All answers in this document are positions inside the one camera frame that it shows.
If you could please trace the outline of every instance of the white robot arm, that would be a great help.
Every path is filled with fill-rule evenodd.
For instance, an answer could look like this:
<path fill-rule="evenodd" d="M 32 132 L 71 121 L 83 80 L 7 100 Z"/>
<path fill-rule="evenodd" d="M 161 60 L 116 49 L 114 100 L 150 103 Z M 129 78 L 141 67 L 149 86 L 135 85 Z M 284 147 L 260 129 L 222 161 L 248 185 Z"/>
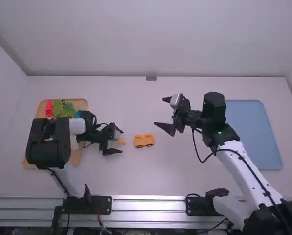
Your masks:
<path fill-rule="evenodd" d="M 245 198 L 241 202 L 229 196 L 227 189 L 213 190 L 205 197 L 212 210 L 225 216 L 244 234 L 292 235 L 292 201 L 287 202 L 268 183 L 247 155 L 237 133 L 226 123 L 224 96 L 217 92 L 205 94 L 202 111 L 191 110 L 183 94 L 163 101 L 174 110 L 173 124 L 154 122 L 154 125 L 171 136 L 176 130 L 183 133 L 185 126 L 201 133 L 205 145 L 231 173 Z"/>

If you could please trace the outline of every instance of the blue mat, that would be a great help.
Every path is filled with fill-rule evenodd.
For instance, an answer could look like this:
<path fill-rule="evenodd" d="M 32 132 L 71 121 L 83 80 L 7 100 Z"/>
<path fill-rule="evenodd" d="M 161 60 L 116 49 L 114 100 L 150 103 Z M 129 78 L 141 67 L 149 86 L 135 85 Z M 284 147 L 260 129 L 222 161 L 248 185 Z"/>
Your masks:
<path fill-rule="evenodd" d="M 259 170 L 280 170 L 283 167 L 265 107 L 260 101 L 226 101 L 226 117 L 226 122 L 239 135 Z"/>

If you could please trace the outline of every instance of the green toy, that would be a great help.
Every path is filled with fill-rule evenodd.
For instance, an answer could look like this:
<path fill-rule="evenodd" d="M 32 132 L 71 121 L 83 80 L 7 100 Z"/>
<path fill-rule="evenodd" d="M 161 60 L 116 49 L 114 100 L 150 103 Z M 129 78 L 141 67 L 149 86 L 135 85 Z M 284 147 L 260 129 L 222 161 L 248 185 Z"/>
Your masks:
<path fill-rule="evenodd" d="M 75 117 L 76 111 L 72 103 L 65 103 L 62 99 L 56 99 L 52 102 L 52 113 L 54 116 L 72 118 Z"/>

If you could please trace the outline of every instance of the orange toy car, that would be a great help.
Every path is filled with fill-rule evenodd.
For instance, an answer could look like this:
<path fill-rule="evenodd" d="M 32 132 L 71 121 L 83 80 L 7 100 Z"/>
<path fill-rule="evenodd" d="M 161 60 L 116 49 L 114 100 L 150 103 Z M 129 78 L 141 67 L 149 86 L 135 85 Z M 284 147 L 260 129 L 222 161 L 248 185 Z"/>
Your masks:
<path fill-rule="evenodd" d="M 136 148 L 151 147 L 155 144 L 155 138 L 152 134 L 135 135 L 134 146 Z"/>

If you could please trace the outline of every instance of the cork board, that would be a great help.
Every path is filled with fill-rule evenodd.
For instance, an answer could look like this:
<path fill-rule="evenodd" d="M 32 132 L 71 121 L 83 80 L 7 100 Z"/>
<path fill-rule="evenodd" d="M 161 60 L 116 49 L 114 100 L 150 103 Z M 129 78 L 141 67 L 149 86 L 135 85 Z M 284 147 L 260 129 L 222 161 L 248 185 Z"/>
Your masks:
<path fill-rule="evenodd" d="M 46 116 L 46 105 L 47 102 L 51 99 L 45 99 L 41 101 L 38 105 L 35 118 L 48 118 L 51 119 L 53 117 L 47 117 Z M 74 105 L 75 110 L 79 109 L 87 109 L 87 101 L 85 99 L 63 99 L 65 102 L 70 102 Z M 77 167 L 81 163 L 81 153 L 84 143 L 79 143 L 79 148 L 77 150 L 71 150 L 71 157 L 70 162 L 73 167 Z M 24 169 L 37 169 L 35 165 L 31 165 L 27 162 L 26 157 L 24 156 L 23 159 L 23 167 Z"/>

